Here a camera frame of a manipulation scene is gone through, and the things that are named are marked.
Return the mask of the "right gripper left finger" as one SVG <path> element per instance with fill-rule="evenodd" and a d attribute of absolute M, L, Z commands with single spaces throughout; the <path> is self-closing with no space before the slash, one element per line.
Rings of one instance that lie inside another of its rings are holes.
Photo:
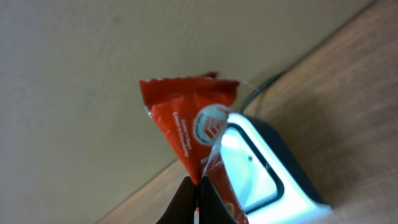
<path fill-rule="evenodd" d="M 196 207 L 197 188 L 191 178 L 186 176 L 156 224 L 194 224 Z"/>

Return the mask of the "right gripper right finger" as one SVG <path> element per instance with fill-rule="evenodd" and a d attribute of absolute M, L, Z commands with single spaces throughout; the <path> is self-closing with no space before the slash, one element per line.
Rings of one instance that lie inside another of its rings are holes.
<path fill-rule="evenodd" d="M 199 224 L 237 224 L 207 176 L 198 189 Z"/>

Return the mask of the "red coffee stick sachet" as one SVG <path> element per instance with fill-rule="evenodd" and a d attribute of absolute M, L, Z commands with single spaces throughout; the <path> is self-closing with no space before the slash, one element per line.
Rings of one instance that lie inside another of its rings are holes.
<path fill-rule="evenodd" d="M 148 115 L 197 188 L 194 223 L 199 223 L 198 189 L 204 176 L 210 179 L 236 223 L 248 222 L 217 151 L 238 86 L 239 81 L 219 79 L 216 72 L 139 82 Z"/>

